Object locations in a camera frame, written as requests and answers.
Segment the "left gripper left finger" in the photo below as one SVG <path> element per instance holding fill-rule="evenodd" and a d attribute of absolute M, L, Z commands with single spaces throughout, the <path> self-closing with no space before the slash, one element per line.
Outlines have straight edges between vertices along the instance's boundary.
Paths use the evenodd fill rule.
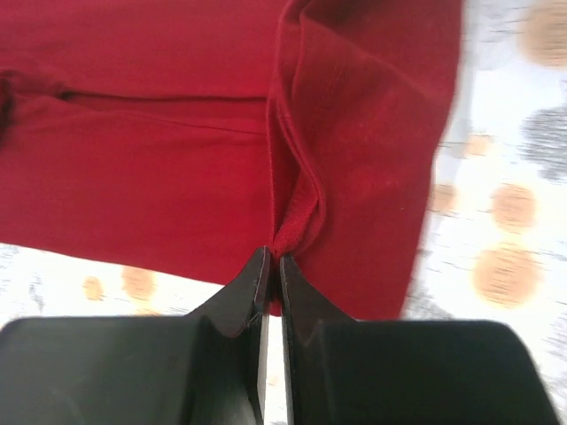
<path fill-rule="evenodd" d="M 4 424 L 261 424 L 271 256 L 184 316 L 51 317 L 1 333 Z"/>

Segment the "dark red t shirt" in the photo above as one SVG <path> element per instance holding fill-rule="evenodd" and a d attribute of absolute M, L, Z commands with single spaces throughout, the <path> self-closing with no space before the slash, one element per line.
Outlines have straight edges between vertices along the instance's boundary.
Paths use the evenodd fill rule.
<path fill-rule="evenodd" d="M 400 315 L 460 1 L 4 1 L 1 239 Z"/>

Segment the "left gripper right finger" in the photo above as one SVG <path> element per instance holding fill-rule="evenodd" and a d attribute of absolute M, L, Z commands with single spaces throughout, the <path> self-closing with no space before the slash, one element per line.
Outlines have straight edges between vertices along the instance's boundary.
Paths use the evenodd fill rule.
<path fill-rule="evenodd" d="M 280 261 L 291 424 L 555 424 L 517 334 L 495 321 L 358 321 Z"/>

